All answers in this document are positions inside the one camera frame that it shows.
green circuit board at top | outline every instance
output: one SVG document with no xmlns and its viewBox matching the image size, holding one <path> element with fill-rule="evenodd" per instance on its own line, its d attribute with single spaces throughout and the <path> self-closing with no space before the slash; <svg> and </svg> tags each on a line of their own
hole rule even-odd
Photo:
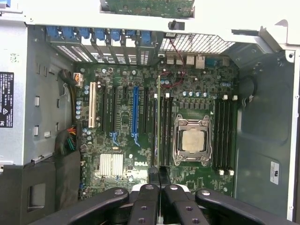
<svg viewBox="0 0 300 225">
<path fill-rule="evenodd" d="M 165 18 L 190 17 L 193 0 L 107 0 L 110 11 L 117 14 Z"/>
<path fill-rule="evenodd" d="M 147 183 L 147 169 L 157 162 L 167 166 L 172 183 L 186 185 L 192 193 L 207 187 L 233 194 L 234 176 L 218 174 L 216 169 L 220 163 L 214 163 L 213 157 L 219 159 L 223 154 L 225 158 L 230 152 L 231 161 L 227 162 L 234 168 L 235 130 L 225 130 L 231 134 L 231 140 L 225 140 L 224 135 L 219 135 L 219 129 L 215 129 L 215 124 L 221 121 L 219 115 L 225 114 L 223 111 L 231 110 L 233 120 L 232 123 L 228 121 L 227 126 L 235 127 L 236 105 L 222 105 L 222 96 L 232 98 L 237 92 L 238 68 L 234 63 L 223 66 L 222 57 L 207 61 L 210 63 L 205 69 L 186 67 L 183 80 L 174 87 L 169 86 L 180 81 L 180 65 L 77 65 L 76 72 L 83 75 L 82 88 L 77 90 L 80 107 L 77 105 L 76 111 L 82 127 L 81 199 L 112 187 L 131 190 L 135 184 Z M 165 70 L 169 73 L 161 75 L 159 80 L 158 75 Z M 96 85 L 95 127 L 89 127 L 92 83 Z M 177 138 L 174 124 L 179 115 L 190 121 L 209 117 L 210 160 L 202 163 L 174 161 L 173 141 Z M 227 155 L 219 150 L 226 142 L 230 143 L 226 147 Z"/>
</svg>

gray metal panel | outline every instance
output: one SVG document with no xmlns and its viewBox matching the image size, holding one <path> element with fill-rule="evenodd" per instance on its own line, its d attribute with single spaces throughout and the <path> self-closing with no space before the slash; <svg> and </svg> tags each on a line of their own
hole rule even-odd
<svg viewBox="0 0 300 225">
<path fill-rule="evenodd" d="M 253 75 L 258 85 L 253 101 L 238 112 L 235 197 L 286 218 L 293 211 L 288 199 L 294 188 L 299 62 L 288 62 L 281 52 L 260 63 L 240 72 L 241 78 Z M 279 163 L 278 185 L 270 181 L 271 161 Z"/>
<path fill-rule="evenodd" d="M 60 129 L 71 123 L 70 100 L 67 95 L 60 96 L 62 82 L 57 79 L 60 69 L 72 70 L 71 62 L 44 41 L 41 27 L 33 29 L 23 22 L 0 22 L 0 33 L 5 34 L 0 36 L 0 71 L 15 74 L 14 125 L 0 128 L 0 165 L 23 165 L 38 156 L 49 155 L 54 150 L 56 123 Z M 40 96 L 39 107 L 35 106 L 36 96 Z M 37 137 L 33 135 L 35 125 L 39 125 Z M 44 138 L 47 131 L 51 137 Z"/>
</svg>

